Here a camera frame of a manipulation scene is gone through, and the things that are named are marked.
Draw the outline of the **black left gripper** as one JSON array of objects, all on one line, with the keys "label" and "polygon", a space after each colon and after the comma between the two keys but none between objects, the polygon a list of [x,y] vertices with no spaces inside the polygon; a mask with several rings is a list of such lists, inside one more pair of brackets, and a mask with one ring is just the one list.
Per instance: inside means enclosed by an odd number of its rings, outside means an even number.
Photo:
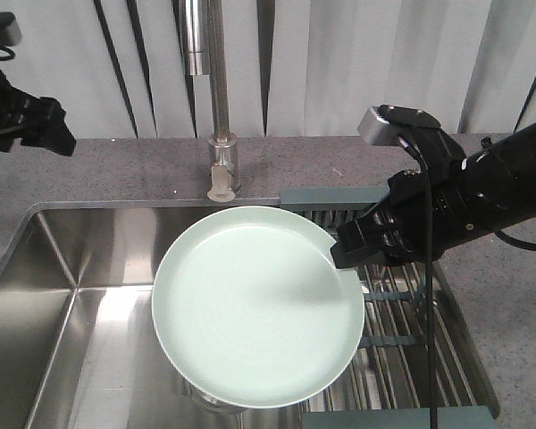
[{"label": "black left gripper", "polygon": [[0,152],[10,152],[13,142],[72,156],[76,139],[65,123],[66,112],[51,97],[34,97],[12,86],[0,70]]}]

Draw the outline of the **black and grey right robot arm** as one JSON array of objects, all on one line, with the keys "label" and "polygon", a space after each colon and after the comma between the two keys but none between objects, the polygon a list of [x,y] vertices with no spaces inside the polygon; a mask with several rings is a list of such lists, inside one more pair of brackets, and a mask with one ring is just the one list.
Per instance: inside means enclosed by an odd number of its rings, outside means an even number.
[{"label": "black and grey right robot arm", "polygon": [[405,125],[393,141],[420,170],[389,178],[381,201],[338,227],[336,267],[435,261],[489,234],[536,251],[504,232],[536,217],[536,123],[471,156],[441,129]]}]

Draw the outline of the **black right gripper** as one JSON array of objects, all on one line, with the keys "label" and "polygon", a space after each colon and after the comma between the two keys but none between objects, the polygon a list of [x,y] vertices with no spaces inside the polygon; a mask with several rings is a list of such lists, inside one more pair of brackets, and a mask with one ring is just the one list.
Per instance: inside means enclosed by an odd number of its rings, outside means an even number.
[{"label": "black right gripper", "polygon": [[398,266],[439,259],[446,250],[478,238],[475,196],[466,171],[424,187],[424,175],[401,172],[389,193],[360,218],[336,229],[331,257],[339,269],[376,264]]}]

